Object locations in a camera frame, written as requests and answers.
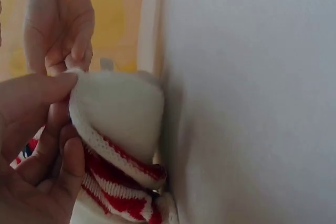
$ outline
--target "finger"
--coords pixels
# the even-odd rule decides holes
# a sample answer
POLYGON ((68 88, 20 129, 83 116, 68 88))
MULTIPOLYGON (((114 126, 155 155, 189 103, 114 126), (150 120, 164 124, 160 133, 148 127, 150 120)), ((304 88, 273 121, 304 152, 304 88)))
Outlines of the finger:
POLYGON ((57 77, 31 74, 0 83, 0 114, 7 125, 44 105, 62 101, 75 86, 77 76, 62 73, 57 77))
POLYGON ((67 66, 67 69, 70 68, 80 68, 83 71, 88 71, 90 64, 91 64, 91 60, 92 60, 92 46, 91 43, 89 45, 89 47, 86 49, 85 53, 84 53, 84 57, 82 58, 82 60, 77 61, 74 60, 72 55, 68 55, 65 59, 65 64, 67 66))
POLYGON ((71 138, 64 147, 62 167, 50 195, 64 208, 72 211, 84 175, 84 153, 80 138, 71 138))
POLYGON ((46 74, 45 56, 47 50, 44 46, 43 35, 38 29, 34 28, 28 19, 25 20, 24 27, 24 48, 28 71, 46 74))
POLYGON ((66 103, 57 103, 50 107, 47 125, 33 154, 16 168, 23 180, 35 186, 46 178, 58 154, 61 128, 68 121, 66 103))
POLYGON ((75 138, 75 137, 79 137, 79 135, 78 135, 76 128, 71 123, 65 125, 62 128, 60 136, 59 136, 59 149, 60 149, 61 154, 63 154, 65 143, 69 139, 75 138))

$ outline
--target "red stripe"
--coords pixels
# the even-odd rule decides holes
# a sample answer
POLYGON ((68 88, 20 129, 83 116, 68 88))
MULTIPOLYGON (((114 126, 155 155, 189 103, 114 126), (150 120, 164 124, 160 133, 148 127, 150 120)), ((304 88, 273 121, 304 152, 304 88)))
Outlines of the red stripe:
MULTIPOLYGON (((87 175, 90 179, 94 180, 94 183, 97 184, 97 187, 99 187, 99 185, 96 182, 96 180, 94 179, 92 171, 89 167, 86 167, 86 173, 87 173, 87 175)), ((150 217, 149 220, 146 220, 141 214, 142 210, 145 207, 146 199, 144 199, 144 198, 142 198, 142 199, 135 199, 135 198, 125 199, 125 198, 120 198, 118 196, 111 196, 107 192, 103 191, 100 187, 99 187, 99 193, 101 194, 101 196, 103 196, 108 201, 108 203, 111 205, 112 208, 114 208, 115 210, 117 210, 120 213, 127 212, 134 219, 136 219, 138 221, 149 221, 150 224, 161 224, 162 223, 161 213, 158 211, 155 203, 153 202, 153 197, 151 197, 151 199, 152 199, 151 206, 152 206, 153 214, 152 214, 152 216, 150 217)), ((90 197, 92 197, 94 199, 94 201, 99 206, 101 206, 103 208, 105 214, 111 214, 110 210, 108 210, 108 208, 105 206, 105 204, 102 203, 102 201, 99 199, 99 197, 95 197, 93 193, 90 193, 90 197)))
POLYGON ((90 169, 91 172, 97 174, 100 178, 135 190, 144 189, 133 178, 116 168, 114 165, 108 163, 102 157, 88 151, 87 148, 85 148, 84 153, 86 168, 90 169))
POLYGON ((16 158, 15 158, 15 162, 16 162, 17 165, 19 165, 19 164, 21 163, 21 158, 16 157, 16 158))
POLYGON ((97 203, 97 205, 102 208, 102 210, 104 211, 104 213, 110 214, 110 210, 105 206, 105 204, 99 199, 98 196, 94 195, 93 192, 90 191, 90 189, 88 187, 86 187, 86 185, 84 185, 83 183, 81 184, 82 189, 97 203))
POLYGON ((140 170, 141 172, 149 175, 154 180, 165 180, 167 175, 165 169, 161 165, 147 165, 136 158, 127 154, 122 148, 118 147, 117 145, 113 144, 110 140, 106 137, 103 137, 104 141, 108 143, 108 145, 114 149, 116 153, 118 153, 121 158, 126 159, 128 163, 132 164, 135 168, 140 170))
POLYGON ((37 146, 38 140, 36 139, 31 139, 28 143, 29 149, 33 152, 37 146))

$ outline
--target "hand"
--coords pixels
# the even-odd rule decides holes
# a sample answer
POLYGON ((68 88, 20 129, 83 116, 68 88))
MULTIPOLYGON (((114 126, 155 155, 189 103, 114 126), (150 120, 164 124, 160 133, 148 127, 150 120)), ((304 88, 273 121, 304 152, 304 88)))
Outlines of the hand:
POLYGON ((61 145, 61 168, 50 171, 58 155, 60 131, 69 120, 67 102, 62 101, 76 82, 76 76, 63 73, 32 74, 0 83, 0 216, 6 223, 70 221, 84 174, 78 137, 61 145), (9 164, 42 125, 45 129, 32 156, 12 169, 9 164))
POLYGON ((30 71, 69 67, 87 71, 92 59, 94 10, 90 0, 29 0, 24 45, 30 71))

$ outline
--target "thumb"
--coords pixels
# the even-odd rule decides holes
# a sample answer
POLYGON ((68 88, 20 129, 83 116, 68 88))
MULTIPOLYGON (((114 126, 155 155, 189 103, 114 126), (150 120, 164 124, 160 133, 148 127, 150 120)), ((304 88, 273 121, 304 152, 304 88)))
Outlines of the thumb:
POLYGON ((64 146, 62 167, 50 195, 66 213, 72 213, 84 176, 84 151, 80 138, 69 139, 64 146))

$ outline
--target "red knit fabric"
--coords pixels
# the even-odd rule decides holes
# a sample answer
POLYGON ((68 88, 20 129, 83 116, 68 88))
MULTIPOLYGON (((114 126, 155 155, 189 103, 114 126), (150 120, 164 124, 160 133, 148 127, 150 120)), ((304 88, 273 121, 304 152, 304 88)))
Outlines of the red knit fabric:
MULTIPOLYGON (((107 138, 109 146, 134 169, 150 176, 153 180, 166 179, 165 169, 160 165, 143 164, 124 150, 114 145, 107 138)), ((28 146, 33 151, 38 140, 32 139, 28 146)), ((156 199, 159 194, 151 188, 144 188, 132 177, 116 168, 88 146, 85 150, 85 175, 82 190, 99 206, 106 216, 118 215, 130 222, 148 222, 149 224, 166 224, 163 213, 159 211, 156 199)))

